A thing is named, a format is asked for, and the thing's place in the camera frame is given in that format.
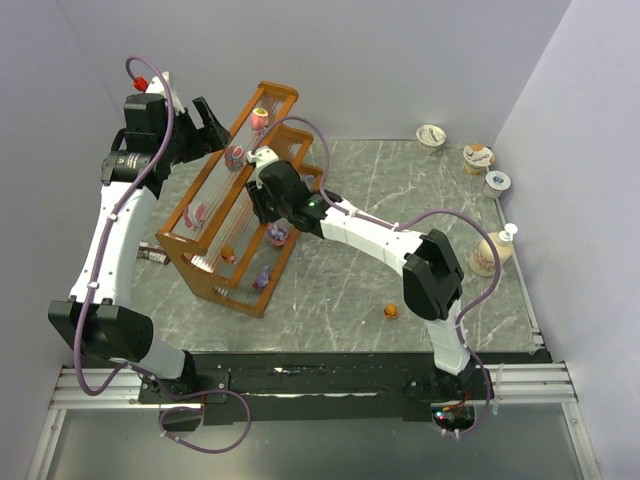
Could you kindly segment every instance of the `white wall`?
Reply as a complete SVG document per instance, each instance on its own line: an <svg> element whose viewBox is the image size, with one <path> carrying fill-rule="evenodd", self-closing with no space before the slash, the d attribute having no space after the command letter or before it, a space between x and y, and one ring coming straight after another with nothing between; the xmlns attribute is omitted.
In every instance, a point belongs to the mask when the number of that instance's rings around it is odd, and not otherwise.
<svg viewBox="0 0 640 480"><path fill-rule="evenodd" d="M260 80L332 137L493 144L570 0L57 0L114 98L152 58L230 124Z"/></svg>
<svg viewBox="0 0 640 480"><path fill-rule="evenodd" d="M640 2L574 0L495 145L507 216L605 477L640 477Z"/></svg>
<svg viewBox="0 0 640 480"><path fill-rule="evenodd" d="M121 117L53 2L3 0L0 65L0 476L13 480L70 359L47 309L82 266Z"/></svg>

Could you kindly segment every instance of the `marble countertop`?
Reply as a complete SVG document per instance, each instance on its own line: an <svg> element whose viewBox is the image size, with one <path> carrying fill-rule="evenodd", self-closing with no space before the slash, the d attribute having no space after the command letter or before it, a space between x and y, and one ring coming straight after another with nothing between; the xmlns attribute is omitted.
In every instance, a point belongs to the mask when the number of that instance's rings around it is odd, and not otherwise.
<svg viewBox="0 0 640 480"><path fill-rule="evenodd" d="M481 193L482 176L464 172L462 147L432 155L410 141L331 142L326 187L355 206L391 222L406 222L429 208L466 213L487 231L500 228L493 200ZM318 142L307 163L320 165ZM205 159L175 167L143 240L164 224ZM465 272L463 305L491 279L474 275L469 256L480 241L470 226L438 215L413 227L445 232ZM386 320L387 303L400 315ZM391 269L351 247L301 235L262 319L195 297L171 265L137 260L133 308L149 315L163 338L192 351L432 351L422 319L402 300L402 280ZM497 290L464 321L470 345L481 351L534 351L531 324L513 260Z"/></svg>

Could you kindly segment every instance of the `wooden rack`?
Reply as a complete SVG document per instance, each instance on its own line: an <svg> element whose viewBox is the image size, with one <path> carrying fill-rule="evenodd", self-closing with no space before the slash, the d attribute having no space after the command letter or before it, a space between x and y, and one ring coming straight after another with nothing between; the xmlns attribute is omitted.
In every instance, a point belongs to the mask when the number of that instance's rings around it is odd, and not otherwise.
<svg viewBox="0 0 640 480"><path fill-rule="evenodd" d="M297 98L293 88L260 83L230 129L230 145L248 148L254 141L247 121L254 108L265 108L269 112L269 123L273 123L289 113ZM263 145L271 147L280 159L291 162L301 175L312 175L317 188L322 170L303 163L312 141L313 136L308 132L281 124ZM253 168L245 165L231 172L224 161L220 161L223 154L224 151L220 151L211 156L156 237L195 295L262 317L299 232L290 229L282 247L270 244L265 226L260 225L253 214L244 188ZM194 200L205 205L205 224L199 230L187 228L182 218L183 211ZM222 245L234 249L235 264L222 261L219 254ZM270 281L258 292L251 284L267 261L271 262Z"/></svg>

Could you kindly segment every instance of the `yogurt cup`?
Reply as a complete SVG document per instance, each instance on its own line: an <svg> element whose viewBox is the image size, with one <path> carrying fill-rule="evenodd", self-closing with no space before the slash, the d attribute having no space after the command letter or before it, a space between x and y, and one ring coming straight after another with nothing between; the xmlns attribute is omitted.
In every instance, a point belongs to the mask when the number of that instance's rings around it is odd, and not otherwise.
<svg viewBox="0 0 640 480"><path fill-rule="evenodd" d="M444 145L447 135L435 125L422 125L416 130L418 146L426 153L433 153Z"/></svg>
<svg viewBox="0 0 640 480"><path fill-rule="evenodd" d="M498 198L502 195L502 192L511 186L511 179L509 178L509 175L497 170L487 173L484 180L485 182L482 187L482 193L485 197L489 198Z"/></svg>
<svg viewBox="0 0 640 480"><path fill-rule="evenodd" d="M464 147L462 154L464 156L464 171L471 175L480 175L496 161L493 152L478 143Z"/></svg>

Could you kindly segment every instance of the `bottle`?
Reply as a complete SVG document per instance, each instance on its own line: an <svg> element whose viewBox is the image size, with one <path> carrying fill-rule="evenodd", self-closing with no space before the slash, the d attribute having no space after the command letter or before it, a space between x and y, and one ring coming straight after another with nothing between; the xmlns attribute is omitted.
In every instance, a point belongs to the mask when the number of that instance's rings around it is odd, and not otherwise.
<svg viewBox="0 0 640 480"><path fill-rule="evenodd" d="M518 232L518 227L513 223L507 223L501 232L489 234L489 238L498 250L500 265L509 260L513 255L513 236ZM496 264L493 261L493 253L486 240L482 240L469 259L471 270L481 277L491 277L496 271Z"/></svg>

